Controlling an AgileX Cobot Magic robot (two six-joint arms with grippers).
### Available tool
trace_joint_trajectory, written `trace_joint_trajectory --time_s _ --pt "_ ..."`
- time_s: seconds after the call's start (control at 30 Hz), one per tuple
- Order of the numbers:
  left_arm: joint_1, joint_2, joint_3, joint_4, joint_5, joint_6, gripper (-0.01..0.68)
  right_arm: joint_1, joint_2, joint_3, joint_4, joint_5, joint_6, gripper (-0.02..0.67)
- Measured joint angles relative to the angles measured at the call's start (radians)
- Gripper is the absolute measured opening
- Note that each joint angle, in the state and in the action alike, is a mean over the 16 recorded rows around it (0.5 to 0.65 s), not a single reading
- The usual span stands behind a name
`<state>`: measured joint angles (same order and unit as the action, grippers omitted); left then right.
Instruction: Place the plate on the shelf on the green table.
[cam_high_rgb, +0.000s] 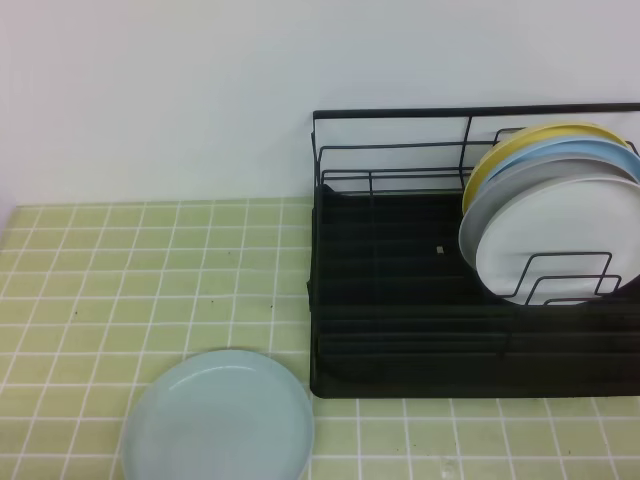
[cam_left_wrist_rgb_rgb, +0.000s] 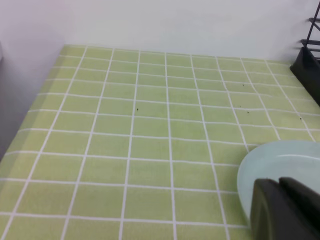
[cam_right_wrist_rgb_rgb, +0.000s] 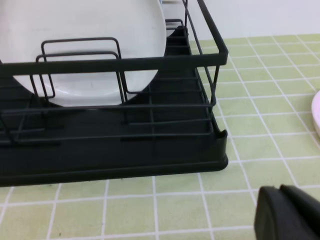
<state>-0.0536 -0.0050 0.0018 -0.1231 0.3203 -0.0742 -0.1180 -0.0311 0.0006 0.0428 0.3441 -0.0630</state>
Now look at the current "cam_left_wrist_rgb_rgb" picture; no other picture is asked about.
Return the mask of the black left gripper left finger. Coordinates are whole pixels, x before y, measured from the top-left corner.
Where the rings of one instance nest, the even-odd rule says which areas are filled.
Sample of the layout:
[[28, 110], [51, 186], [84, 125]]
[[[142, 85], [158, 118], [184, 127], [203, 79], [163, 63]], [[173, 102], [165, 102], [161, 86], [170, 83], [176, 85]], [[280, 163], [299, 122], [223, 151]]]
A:
[[250, 226], [255, 240], [318, 240], [320, 220], [298, 210], [279, 181], [257, 179], [253, 186]]

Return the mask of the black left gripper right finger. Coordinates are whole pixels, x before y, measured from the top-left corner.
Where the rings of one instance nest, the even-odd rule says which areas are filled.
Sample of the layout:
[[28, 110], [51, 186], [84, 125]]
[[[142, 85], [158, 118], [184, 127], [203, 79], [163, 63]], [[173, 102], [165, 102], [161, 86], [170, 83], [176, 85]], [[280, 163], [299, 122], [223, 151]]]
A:
[[279, 185], [308, 220], [320, 219], [320, 194], [291, 177], [279, 178]]

